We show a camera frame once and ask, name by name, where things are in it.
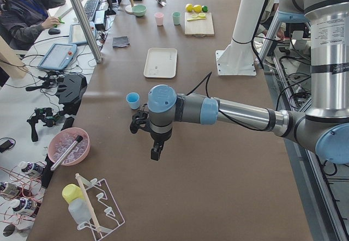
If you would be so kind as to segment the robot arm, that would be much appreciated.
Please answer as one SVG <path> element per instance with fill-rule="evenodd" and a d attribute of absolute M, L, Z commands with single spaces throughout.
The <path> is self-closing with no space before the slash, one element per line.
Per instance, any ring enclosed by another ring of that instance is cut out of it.
<path fill-rule="evenodd" d="M 148 94 L 149 127 L 158 160 L 173 122 L 232 122 L 271 131 L 322 159 L 348 163 L 348 0 L 280 0 L 283 22 L 311 26 L 311 106 L 305 112 L 264 109 L 204 95 L 177 94 L 167 85 Z"/>

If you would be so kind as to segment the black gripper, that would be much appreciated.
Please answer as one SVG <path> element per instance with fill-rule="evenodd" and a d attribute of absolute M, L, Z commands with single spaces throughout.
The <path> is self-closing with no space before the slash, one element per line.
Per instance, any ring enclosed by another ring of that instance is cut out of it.
<path fill-rule="evenodd" d="M 159 160 L 164 147 L 164 142 L 172 135 L 172 122 L 166 125 L 154 124 L 149 122 L 150 134 L 154 140 L 153 148 L 151 149 L 151 159 Z"/>

